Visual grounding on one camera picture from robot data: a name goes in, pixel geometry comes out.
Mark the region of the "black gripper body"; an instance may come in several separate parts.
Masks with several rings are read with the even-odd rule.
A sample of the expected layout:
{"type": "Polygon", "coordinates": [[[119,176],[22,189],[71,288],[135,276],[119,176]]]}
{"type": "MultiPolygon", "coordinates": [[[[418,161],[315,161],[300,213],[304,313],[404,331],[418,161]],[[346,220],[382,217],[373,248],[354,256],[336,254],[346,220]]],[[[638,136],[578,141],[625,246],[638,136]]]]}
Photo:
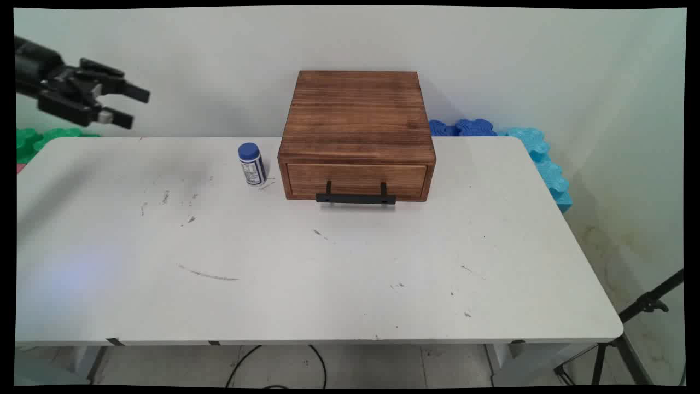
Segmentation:
{"type": "Polygon", "coordinates": [[[60,53],[15,36],[16,92],[37,100],[38,110],[78,125],[100,120],[102,105],[93,90],[98,83],[81,80],[77,67],[60,53]]]}

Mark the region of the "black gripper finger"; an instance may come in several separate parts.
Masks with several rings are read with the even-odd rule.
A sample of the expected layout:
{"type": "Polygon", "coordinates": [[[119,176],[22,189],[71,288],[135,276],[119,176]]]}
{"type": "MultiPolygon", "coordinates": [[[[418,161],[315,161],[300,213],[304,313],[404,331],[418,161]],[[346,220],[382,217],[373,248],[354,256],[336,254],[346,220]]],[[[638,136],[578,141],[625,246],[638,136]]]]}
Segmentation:
{"type": "Polygon", "coordinates": [[[105,125],[115,125],[120,128],[131,130],[133,127],[133,116],[116,109],[104,106],[97,100],[92,100],[87,104],[82,104],[84,120],[82,126],[92,123],[105,125]]]}
{"type": "Polygon", "coordinates": [[[99,86],[93,88],[96,96],[116,94],[145,104],[150,100],[150,91],[128,82],[123,71],[87,58],[80,58],[78,78],[99,86]]]}

